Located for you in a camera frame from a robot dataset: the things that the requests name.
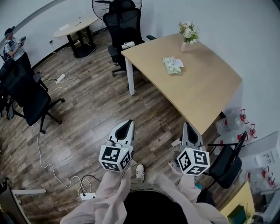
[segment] white sneaker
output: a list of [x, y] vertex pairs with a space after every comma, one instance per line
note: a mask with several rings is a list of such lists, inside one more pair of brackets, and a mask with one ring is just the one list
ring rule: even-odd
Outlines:
[[144, 166], [142, 164], [139, 164], [136, 167], [136, 179], [138, 179], [141, 183], [144, 181]]

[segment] wooden floor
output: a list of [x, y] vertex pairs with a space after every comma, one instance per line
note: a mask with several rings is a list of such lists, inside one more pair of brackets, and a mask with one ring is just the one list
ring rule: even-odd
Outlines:
[[[172, 174], [168, 162], [176, 147], [170, 143], [182, 131], [184, 118], [175, 107], [149, 81], [135, 72], [135, 95], [127, 90], [127, 77], [121, 73], [112, 77], [114, 63], [107, 52], [111, 39], [108, 32], [94, 37], [103, 41], [84, 62], [66, 75], [73, 78], [73, 85], [65, 90], [55, 91], [51, 97], [65, 98], [52, 109], [52, 114], [60, 117], [63, 124], [58, 125], [49, 117], [44, 123], [45, 134], [38, 134], [42, 152], [42, 165], [52, 164], [57, 176], [68, 186], [70, 179], [78, 175], [91, 174], [101, 179], [105, 170], [98, 162], [100, 147], [115, 125], [127, 119], [135, 121], [134, 160], [145, 166], [146, 181], [151, 182], [157, 173], [165, 173], [174, 183], [178, 178]], [[48, 58], [35, 71], [41, 71], [48, 79], [65, 74], [80, 59], [73, 57], [72, 50], [65, 48]], [[67, 87], [70, 80], [63, 84], [44, 80], [51, 93], [57, 87]], [[59, 223], [61, 218], [78, 206], [82, 201], [77, 194], [79, 181], [75, 178], [70, 188], [64, 187], [53, 175], [51, 167], [42, 169], [37, 147], [38, 125], [29, 127], [21, 117], [11, 121], [0, 119], [0, 175], [10, 178], [13, 189], [45, 188], [46, 194], [19, 196], [22, 207], [32, 223]], [[217, 137], [215, 126], [211, 125], [204, 133], [204, 143], [213, 142]], [[99, 185], [90, 179], [92, 191]], [[200, 177], [203, 186], [210, 184], [209, 177]], [[214, 185], [213, 192], [217, 207], [232, 195], [236, 185], [222, 190]]]

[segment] round table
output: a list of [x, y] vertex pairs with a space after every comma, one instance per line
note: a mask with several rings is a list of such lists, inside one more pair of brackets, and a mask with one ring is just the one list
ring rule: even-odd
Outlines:
[[[97, 16], [93, 16], [93, 17], [85, 17], [85, 18], [79, 18], [79, 19], [75, 19], [73, 20], [71, 23], [68, 23], [67, 25], [69, 25], [68, 27], [66, 27], [63, 30], [56, 30], [55, 33], [53, 34], [53, 37], [62, 37], [62, 36], [67, 36], [69, 43], [71, 45], [71, 48], [73, 50], [74, 56], [76, 58], [82, 58], [85, 57], [87, 55], [89, 55], [95, 48], [96, 45], [93, 43], [93, 39], [92, 39], [92, 35], [91, 35], [91, 31], [89, 29], [90, 24], [96, 22], [98, 20]], [[88, 44], [84, 44], [82, 35], [80, 30], [86, 28], [87, 31], [87, 36], [89, 39], [89, 45]], [[79, 40], [80, 40], [80, 44], [81, 46], [79, 48], [75, 47], [75, 44], [71, 38], [71, 34], [72, 33], [77, 33]]]

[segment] mesh chair back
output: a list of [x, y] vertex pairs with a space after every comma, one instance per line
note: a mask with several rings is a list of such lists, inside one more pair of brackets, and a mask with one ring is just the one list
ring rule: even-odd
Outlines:
[[132, 0], [114, 0], [110, 3], [109, 13], [122, 12], [128, 9], [135, 9], [135, 4]]
[[103, 16], [112, 44], [119, 49], [125, 42], [133, 41], [135, 45], [143, 42], [140, 31], [140, 9], [129, 9], [118, 13], [106, 13]]
[[238, 157], [246, 137], [247, 137], [247, 131], [244, 131], [240, 141], [238, 142], [238, 144], [235, 146], [235, 148], [233, 150], [233, 154], [232, 154], [232, 156], [231, 156], [231, 158], [229, 160], [229, 163], [228, 163], [228, 165], [226, 167], [226, 170], [229, 169], [232, 166], [232, 164], [234, 163], [234, 161]]
[[34, 94], [38, 85], [22, 65], [16, 64], [13, 70], [3, 80], [2, 88], [23, 107]]
[[4, 65], [2, 66], [2, 68], [0, 69], [0, 81], [3, 82], [7, 76], [10, 74], [10, 72], [15, 68], [16, 66], [16, 62], [9, 58]]

